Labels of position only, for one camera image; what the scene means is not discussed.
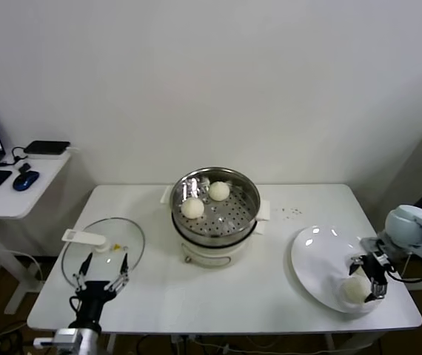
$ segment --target black cable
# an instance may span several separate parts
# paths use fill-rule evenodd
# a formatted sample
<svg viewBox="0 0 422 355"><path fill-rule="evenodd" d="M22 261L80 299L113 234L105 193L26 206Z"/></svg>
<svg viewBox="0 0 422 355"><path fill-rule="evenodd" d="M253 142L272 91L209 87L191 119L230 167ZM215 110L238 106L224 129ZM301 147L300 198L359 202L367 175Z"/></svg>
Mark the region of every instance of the black cable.
<svg viewBox="0 0 422 355"><path fill-rule="evenodd" d="M379 355L384 355L384 353L382 351L382 341L381 341L381 338L378 339L377 343L378 343L378 347L379 347Z"/></svg>
<svg viewBox="0 0 422 355"><path fill-rule="evenodd" d="M416 280L404 280L404 279L398 279L397 277L395 277L394 275L392 275L391 272L387 272L387 274L389 275L389 277L392 280L398 281L400 283L422 283L422 278L416 279Z"/></svg>
<svg viewBox="0 0 422 355"><path fill-rule="evenodd" d="M78 296L71 296L70 297L70 307L75 311L76 314L78 314L79 303L78 303L78 306L76 307L73 304L73 300L78 300L78 302L81 302L81 301L79 300Z"/></svg>
<svg viewBox="0 0 422 355"><path fill-rule="evenodd" d="M199 342L201 344L204 344L203 337L199 337ZM210 353L208 353L208 351L206 350L206 346L201 345L201 349L203 350L203 354L204 355L210 355Z"/></svg>
<svg viewBox="0 0 422 355"><path fill-rule="evenodd" d="M19 155L16 155L16 149L22 149L22 150L24 150L25 148L23 146L14 146L12 148L12 150L10 151L10 153L12 154L13 163L8 163L6 161L1 161L0 162L0 166L12 166L12 165L16 165L20 160L24 160L24 159L27 159L28 158L28 155L25 155L23 157L21 157Z"/></svg>
<svg viewBox="0 0 422 355"><path fill-rule="evenodd" d="M146 339L146 338L148 338L150 335L144 335L142 338L140 338L138 341L137 341L137 344L135 345L135 353L137 354L137 355L140 355L140 349L139 349L139 346L140 346L140 344Z"/></svg>
<svg viewBox="0 0 422 355"><path fill-rule="evenodd" d="M381 253L384 252L381 248L381 245L383 244L384 242L380 239L375 242L375 245L377 246L377 248L379 249ZM390 266L387 267L386 271L387 271L387 275L389 275L391 279L398 281L400 283L422 283L422 278L416 279L416 280L404 280L404 279L399 279L395 277L394 275L392 275L393 273L395 273L395 268L392 264L390 264Z"/></svg>

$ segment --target cable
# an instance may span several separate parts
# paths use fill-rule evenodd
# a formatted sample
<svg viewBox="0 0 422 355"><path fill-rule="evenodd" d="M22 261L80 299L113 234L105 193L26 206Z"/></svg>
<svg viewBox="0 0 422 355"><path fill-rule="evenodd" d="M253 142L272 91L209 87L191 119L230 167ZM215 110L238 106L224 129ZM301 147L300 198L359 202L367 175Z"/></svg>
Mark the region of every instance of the cable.
<svg viewBox="0 0 422 355"><path fill-rule="evenodd" d="M318 355L318 354L323 354L323 353L340 353L342 351L358 351L358 350L362 350L365 348L368 348L370 346L372 346L372 344L368 344L365 345L363 347L360 348L353 348L353 349L338 349L338 350L320 350L320 351L316 351L314 353L276 353L274 351L247 351L247 350L238 350L238 349L233 349L230 348L229 346L219 346L219 345L214 345L214 344L204 344L202 342L197 342L195 339L191 339L192 342L201 345L201 346L211 346L213 348L217 348L217 349L221 349L221 350L225 350L225 351L230 351L232 353L243 353L243 354L263 354L263 355Z"/></svg>
<svg viewBox="0 0 422 355"><path fill-rule="evenodd" d="M18 327L15 327L14 329L10 329L9 331L3 331L3 330L1 330L0 336L5 335L5 334L12 333L14 331L18 331L18 330L22 329L24 326L27 325L27 321L25 321L25 320L16 320L15 322L10 323L9 325L3 327L2 329L5 329L7 327L10 327L11 325L14 325L16 323L21 323L21 324Z"/></svg>
<svg viewBox="0 0 422 355"><path fill-rule="evenodd" d="M1 161L0 162L0 166L12 166L12 165L16 165L20 160L24 160L24 159L27 159L28 158L28 155L25 155L24 157L20 157L20 156L16 155L16 149L25 150L25 148L23 146L14 146L12 148L12 150L10 151L10 153L12 154L13 163L8 163L6 161Z"/></svg>
<svg viewBox="0 0 422 355"><path fill-rule="evenodd" d="M379 347L379 355L384 355L384 353L382 351L382 341L381 341L381 338L379 338L377 340L377 344L378 344L378 347Z"/></svg>
<svg viewBox="0 0 422 355"><path fill-rule="evenodd" d="M208 353L204 345L201 345L201 350L203 351L204 355L210 355L210 353Z"/></svg>
<svg viewBox="0 0 422 355"><path fill-rule="evenodd" d="M137 355L140 355L140 344L146 339L146 338L148 338L150 335L144 335L142 338L140 338L138 341L137 341L137 344L135 345L135 353L137 354Z"/></svg>
<svg viewBox="0 0 422 355"><path fill-rule="evenodd" d="M77 307L75 307L75 305L73 304L73 300L78 300L78 306ZM71 296L70 297L70 307L75 311L76 315L78 314L80 302L81 301L79 300L78 296Z"/></svg>
<svg viewBox="0 0 422 355"><path fill-rule="evenodd" d="M66 272L64 272L64 256L70 246L71 246L71 243L67 243L66 247L64 248L63 253L61 254L61 273L63 274L63 277L66 280L66 282L69 283L72 287L76 288L75 284L72 283L70 279L68 279L68 277L66 276Z"/></svg>
<svg viewBox="0 0 422 355"><path fill-rule="evenodd" d="M16 251L16 250L0 249L0 251L5 251L12 254L17 254L17 255L23 255L24 257L30 258L35 264L36 268L38 269L38 272L40 273L40 281L45 281L45 279L43 278L43 272L41 271L40 264L38 264L38 261L36 261L36 259L33 256L27 253L22 253L21 251Z"/></svg>
<svg viewBox="0 0 422 355"><path fill-rule="evenodd" d="M394 275L392 275L391 272L387 272L387 274L389 275L389 277L392 280L398 281L400 283L422 283L422 278L416 279L416 280L403 280L403 279L398 279L397 277L395 277Z"/></svg>
<svg viewBox="0 0 422 355"><path fill-rule="evenodd" d="M405 275L406 267L409 265L410 258L412 257L412 252L409 253L409 257L407 257L405 265L403 266L401 277Z"/></svg>
<svg viewBox="0 0 422 355"><path fill-rule="evenodd" d="M246 337L246 338L252 345L254 345L256 348L259 348L259 349L271 348L272 346L274 346L275 344L277 344L278 342L280 342L282 340L282 336L279 336L279 337L277 337L276 340L274 340L273 342L271 342L267 345L259 345L259 344L256 344L250 337Z"/></svg>

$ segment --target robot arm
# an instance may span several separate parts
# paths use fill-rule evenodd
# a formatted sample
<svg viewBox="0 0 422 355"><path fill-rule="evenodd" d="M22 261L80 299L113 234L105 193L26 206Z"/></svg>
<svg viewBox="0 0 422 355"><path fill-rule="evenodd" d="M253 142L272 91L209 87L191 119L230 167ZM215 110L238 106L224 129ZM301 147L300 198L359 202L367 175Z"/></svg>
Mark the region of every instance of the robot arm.
<svg viewBox="0 0 422 355"><path fill-rule="evenodd" d="M352 258L349 275L361 267L371 282L371 294L365 302L383 299L387 290L386 273L402 281L392 276L395 269L389 260L396 261L411 253L422 258L422 209L397 207L387 215L385 230L379 237L365 238L361 244L367 254Z"/></svg>
<svg viewBox="0 0 422 355"><path fill-rule="evenodd" d="M422 209L401 205L386 219L386 235L398 248L422 258Z"/></svg>

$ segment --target glass lid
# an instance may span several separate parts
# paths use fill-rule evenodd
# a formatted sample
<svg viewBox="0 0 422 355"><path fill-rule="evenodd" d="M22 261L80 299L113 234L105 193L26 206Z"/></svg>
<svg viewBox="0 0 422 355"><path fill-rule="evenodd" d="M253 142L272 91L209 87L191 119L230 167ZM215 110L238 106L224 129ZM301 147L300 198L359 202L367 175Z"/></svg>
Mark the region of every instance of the glass lid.
<svg viewBox="0 0 422 355"><path fill-rule="evenodd" d="M142 258L145 236L140 226L127 218L112 217L98 220L83 231L100 234L107 238L109 248L98 252L87 244L68 243L61 257L61 271L67 282L74 288L77 283L74 274L79 273L81 264L93 253L85 281L113 281L119 276L124 258L130 272Z"/></svg>

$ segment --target white wall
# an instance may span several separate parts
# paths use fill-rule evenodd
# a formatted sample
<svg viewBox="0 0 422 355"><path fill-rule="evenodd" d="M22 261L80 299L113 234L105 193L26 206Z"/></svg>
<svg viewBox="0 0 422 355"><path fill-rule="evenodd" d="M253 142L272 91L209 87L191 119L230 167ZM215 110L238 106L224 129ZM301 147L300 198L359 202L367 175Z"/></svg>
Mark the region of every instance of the white wall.
<svg viewBox="0 0 422 355"><path fill-rule="evenodd" d="M422 1L0 1L0 125L96 183L220 165L374 211L422 140Z"/></svg>

